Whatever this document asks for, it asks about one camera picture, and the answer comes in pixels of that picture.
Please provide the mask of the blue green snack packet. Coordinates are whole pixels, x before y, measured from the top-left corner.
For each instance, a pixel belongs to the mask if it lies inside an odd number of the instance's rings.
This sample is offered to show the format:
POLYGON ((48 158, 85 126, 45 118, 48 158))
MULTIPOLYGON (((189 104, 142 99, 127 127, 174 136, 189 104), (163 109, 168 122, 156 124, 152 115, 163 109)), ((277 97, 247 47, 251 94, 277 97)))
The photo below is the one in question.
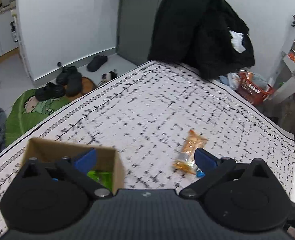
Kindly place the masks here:
POLYGON ((196 171, 196 176, 197 176, 198 178, 203 178, 203 177, 205 176, 205 174, 204 174, 203 171, 201 171, 201 170, 197 170, 197 171, 196 171))

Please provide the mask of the light green snack packet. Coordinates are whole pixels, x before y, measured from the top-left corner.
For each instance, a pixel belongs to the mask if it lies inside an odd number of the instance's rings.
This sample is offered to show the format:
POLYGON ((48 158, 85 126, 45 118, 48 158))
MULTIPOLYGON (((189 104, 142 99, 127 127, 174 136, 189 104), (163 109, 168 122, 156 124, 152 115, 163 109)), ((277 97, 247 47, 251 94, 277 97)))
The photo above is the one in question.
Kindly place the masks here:
POLYGON ((103 171, 89 171, 87 176, 105 188, 112 191, 113 189, 113 173, 103 171))

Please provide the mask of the orange cracker packet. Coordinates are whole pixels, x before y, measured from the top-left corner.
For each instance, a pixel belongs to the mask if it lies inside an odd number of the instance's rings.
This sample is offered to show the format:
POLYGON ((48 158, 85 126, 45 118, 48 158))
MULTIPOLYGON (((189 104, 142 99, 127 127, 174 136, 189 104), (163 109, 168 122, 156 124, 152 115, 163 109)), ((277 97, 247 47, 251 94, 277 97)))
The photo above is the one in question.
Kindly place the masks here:
POLYGON ((190 129, 177 158, 173 162, 173 168, 185 173, 196 174, 194 153, 197 148, 204 148, 207 142, 207 138, 190 129))

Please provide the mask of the brown cardboard box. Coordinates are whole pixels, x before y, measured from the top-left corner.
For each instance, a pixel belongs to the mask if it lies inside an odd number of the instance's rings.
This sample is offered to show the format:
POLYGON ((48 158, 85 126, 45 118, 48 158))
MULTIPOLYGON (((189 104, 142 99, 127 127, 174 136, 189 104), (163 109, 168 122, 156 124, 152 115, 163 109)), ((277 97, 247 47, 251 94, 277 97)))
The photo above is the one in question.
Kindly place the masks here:
POLYGON ((65 156, 76 157, 90 148, 96 150, 96 163, 92 170, 111 172, 112 192, 116 194, 119 189, 124 188, 125 168, 115 148, 31 138, 20 165, 23 166, 31 157, 36 157, 41 163, 52 163, 65 156))

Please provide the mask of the patterned white bed blanket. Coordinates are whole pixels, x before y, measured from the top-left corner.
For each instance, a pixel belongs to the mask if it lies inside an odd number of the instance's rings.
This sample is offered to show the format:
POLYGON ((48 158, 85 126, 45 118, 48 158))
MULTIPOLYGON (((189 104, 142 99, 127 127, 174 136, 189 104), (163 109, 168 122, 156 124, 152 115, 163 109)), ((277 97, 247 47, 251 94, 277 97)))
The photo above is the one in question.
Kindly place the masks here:
MULTIPOLYGON (((294 137, 229 87, 191 68, 148 62, 88 93, 30 129, 0 153, 0 199, 31 138, 115 148, 125 186, 180 190, 196 180, 172 167, 190 130, 205 149, 239 163, 262 158, 288 194, 294 183, 294 137)), ((0 236, 7 227, 0 213, 0 236)))

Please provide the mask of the black clog shoe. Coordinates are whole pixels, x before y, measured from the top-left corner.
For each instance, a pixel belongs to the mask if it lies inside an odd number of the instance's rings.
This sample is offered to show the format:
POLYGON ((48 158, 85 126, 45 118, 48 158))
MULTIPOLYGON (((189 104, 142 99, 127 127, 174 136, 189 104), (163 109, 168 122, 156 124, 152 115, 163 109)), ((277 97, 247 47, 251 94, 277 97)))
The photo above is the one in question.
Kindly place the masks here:
POLYGON ((82 91, 82 74, 77 72, 68 76, 66 96, 73 97, 82 91))
POLYGON ((35 91, 35 97, 38 101, 47 101, 54 98, 62 98, 66 95, 66 90, 62 85, 49 82, 44 87, 40 87, 35 91))

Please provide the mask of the green cartoon floor mat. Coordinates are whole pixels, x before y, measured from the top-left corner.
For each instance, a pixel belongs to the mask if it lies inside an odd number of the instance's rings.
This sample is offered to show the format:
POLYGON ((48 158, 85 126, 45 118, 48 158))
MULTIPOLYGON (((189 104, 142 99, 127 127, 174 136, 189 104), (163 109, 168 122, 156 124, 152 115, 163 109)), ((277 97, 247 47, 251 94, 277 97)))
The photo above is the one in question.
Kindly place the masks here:
POLYGON ((35 89, 24 92, 13 104, 11 113, 7 117, 5 145, 9 146, 52 113, 97 88, 88 77, 82 78, 82 85, 82 91, 74 97, 63 96, 42 102, 36 100, 35 89))

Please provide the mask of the red plastic basket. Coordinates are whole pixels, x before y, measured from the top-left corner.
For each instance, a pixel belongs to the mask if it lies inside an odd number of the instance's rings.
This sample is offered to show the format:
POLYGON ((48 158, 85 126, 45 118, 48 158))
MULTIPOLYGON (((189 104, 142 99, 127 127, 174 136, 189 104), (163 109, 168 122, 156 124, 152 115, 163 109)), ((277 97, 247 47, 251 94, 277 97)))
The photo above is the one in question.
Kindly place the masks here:
POLYGON ((240 83, 236 92, 254 106, 260 105, 274 93, 272 86, 267 84, 265 89, 252 82, 253 75, 248 72, 240 72, 240 83))

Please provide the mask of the white paper on clothes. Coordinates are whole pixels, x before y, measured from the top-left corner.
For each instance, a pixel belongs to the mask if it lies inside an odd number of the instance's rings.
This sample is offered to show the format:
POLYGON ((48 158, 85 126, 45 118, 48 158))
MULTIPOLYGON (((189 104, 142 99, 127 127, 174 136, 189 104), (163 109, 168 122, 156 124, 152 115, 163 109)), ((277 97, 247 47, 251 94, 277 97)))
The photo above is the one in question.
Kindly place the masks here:
POLYGON ((230 31, 230 35, 232 37, 231 44, 234 50, 236 50, 238 53, 243 53, 246 50, 246 48, 243 46, 243 34, 230 31))

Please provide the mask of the white desk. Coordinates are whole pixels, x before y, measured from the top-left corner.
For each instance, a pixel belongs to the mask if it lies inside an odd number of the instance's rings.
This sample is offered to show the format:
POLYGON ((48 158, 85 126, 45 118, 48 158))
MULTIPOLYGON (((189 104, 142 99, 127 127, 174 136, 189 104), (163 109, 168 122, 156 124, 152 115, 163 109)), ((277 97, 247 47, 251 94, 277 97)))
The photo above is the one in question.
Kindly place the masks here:
POLYGON ((291 77, 269 97, 269 101, 273 105, 277 105, 295 94, 295 62, 288 55, 284 57, 283 61, 290 70, 291 77))

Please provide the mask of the black clothes pile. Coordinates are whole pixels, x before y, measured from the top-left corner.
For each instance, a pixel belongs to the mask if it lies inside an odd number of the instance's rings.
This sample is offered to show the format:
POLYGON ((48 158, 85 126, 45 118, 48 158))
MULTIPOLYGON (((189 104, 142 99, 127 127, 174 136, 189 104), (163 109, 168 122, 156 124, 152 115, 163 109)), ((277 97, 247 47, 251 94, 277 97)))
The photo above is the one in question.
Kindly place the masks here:
POLYGON ((162 0, 155 16, 148 60, 184 63, 203 79, 255 65, 246 23, 225 0, 162 0), (243 34, 238 53, 230 31, 243 34))

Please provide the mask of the black slipper by wall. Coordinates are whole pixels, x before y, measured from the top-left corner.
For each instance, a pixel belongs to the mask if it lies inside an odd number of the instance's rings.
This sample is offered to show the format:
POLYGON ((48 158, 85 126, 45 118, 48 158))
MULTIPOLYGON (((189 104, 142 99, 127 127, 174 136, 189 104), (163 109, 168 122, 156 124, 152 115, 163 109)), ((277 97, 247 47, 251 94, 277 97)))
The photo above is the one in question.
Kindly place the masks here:
POLYGON ((87 64, 87 70, 89 72, 96 72, 107 61, 108 57, 106 55, 96 55, 92 61, 87 64))

